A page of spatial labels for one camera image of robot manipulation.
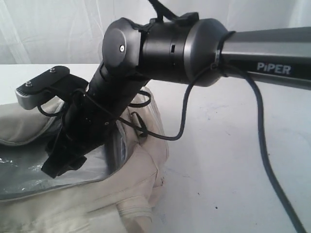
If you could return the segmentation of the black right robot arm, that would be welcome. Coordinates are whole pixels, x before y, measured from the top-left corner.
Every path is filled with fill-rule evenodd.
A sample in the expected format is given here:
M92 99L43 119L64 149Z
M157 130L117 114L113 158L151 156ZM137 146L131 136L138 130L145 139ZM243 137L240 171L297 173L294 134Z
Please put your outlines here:
M65 103L42 166L48 176L79 169L150 80L186 84L182 112L194 86L220 77L310 88L310 27L235 32L197 12L177 16L156 0L151 5L157 16L145 25L122 17L108 26L103 59L90 82L63 66L44 73L44 89Z

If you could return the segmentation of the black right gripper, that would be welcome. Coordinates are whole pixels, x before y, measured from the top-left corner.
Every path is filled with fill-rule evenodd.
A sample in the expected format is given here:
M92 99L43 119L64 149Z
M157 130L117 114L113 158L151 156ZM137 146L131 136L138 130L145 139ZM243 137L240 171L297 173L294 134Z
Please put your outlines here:
M86 154L104 145L117 129L116 121L82 94L74 95L61 117L61 128L46 147L48 159L41 170L56 178L80 169Z

